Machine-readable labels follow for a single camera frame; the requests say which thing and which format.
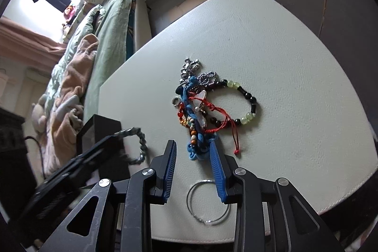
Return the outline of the pink fleece blanket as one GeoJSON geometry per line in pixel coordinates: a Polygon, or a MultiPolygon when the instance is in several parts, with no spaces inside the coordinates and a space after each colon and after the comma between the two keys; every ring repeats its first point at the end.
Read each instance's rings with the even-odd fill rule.
{"type": "Polygon", "coordinates": [[[98,45],[99,40],[94,34],[84,36],[65,70],[60,94],[54,101],[47,123],[42,167],[47,176],[76,156],[76,136],[83,128],[81,99],[88,88],[98,45]]]}

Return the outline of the black jewelry box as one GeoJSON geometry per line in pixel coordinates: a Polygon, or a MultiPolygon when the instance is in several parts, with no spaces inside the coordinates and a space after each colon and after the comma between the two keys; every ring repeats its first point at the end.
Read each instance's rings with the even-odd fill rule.
{"type": "Polygon", "coordinates": [[[93,158],[94,169],[86,182],[88,185],[101,179],[118,182],[130,177],[128,164],[123,157],[126,153],[124,144],[113,137],[121,130],[121,122],[93,115],[77,134],[77,154],[93,158]]]}

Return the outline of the bed with green sheet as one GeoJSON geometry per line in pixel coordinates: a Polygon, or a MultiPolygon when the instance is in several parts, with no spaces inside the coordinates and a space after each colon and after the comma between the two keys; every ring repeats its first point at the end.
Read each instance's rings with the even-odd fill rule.
{"type": "MultiPolygon", "coordinates": [[[[97,54],[88,88],[81,99],[83,124],[98,112],[101,86],[137,50],[134,43],[136,4],[137,0],[108,0],[102,5],[106,12],[97,19],[94,33],[99,40],[97,54]]],[[[47,125],[40,137],[42,163],[46,140],[47,125]]]]}

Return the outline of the thin silver bangle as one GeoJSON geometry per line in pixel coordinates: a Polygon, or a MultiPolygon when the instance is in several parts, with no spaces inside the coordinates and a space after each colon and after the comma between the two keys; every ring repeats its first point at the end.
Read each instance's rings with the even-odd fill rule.
{"type": "Polygon", "coordinates": [[[186,209],[190,216],[201,225],[217,226],[222,224],[231,211],[218,198],[215,181],[202,179],[192,184],[186,194],[186,209]]]}

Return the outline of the pink left curtain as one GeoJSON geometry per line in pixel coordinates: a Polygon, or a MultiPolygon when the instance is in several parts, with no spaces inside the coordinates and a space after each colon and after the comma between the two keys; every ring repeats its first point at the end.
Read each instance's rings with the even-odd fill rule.
{"type": "Polygon", "coordinates": [[[64,55],[67,45],[37,34],[1,17],[1,56],[43,72],[51,72],[64,55]]]}

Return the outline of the light green floral quilt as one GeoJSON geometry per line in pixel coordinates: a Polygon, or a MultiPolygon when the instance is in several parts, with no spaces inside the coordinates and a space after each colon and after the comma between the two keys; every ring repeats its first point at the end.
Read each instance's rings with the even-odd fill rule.
{"type": "Polygon", "coordinates": [[[92,8],[85,17],[81,19],[81,22],[77,24],[74,23],[75,32],[70,37],[68,41],[67,48],[64,55],[60,58],[59,62],[52,69],[51,79],[47,85],[45,94],[47,95],[44,110],[46,114],[49,114],[54,105],[55,99],[60,94],[61,83],[63,81],[63,76],[67,65],[71,62],[72,58],[76,54],[79,43],[84,36],[95,33],[96,21],[99,17],[102,17],[105,14],[106,10],[101,5],[96,5],[92,8]]]}

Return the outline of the beige plush toy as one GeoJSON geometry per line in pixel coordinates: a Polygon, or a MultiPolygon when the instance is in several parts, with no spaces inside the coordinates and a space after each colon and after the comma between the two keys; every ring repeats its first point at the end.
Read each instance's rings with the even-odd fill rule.
{"type": "Polygon", "coordinates": [[[32,104],[31,122],[36,133],[41,134],[46,131],[47,117],[45,104],[47,95],[43,94],[37,103],[32,104]]]}

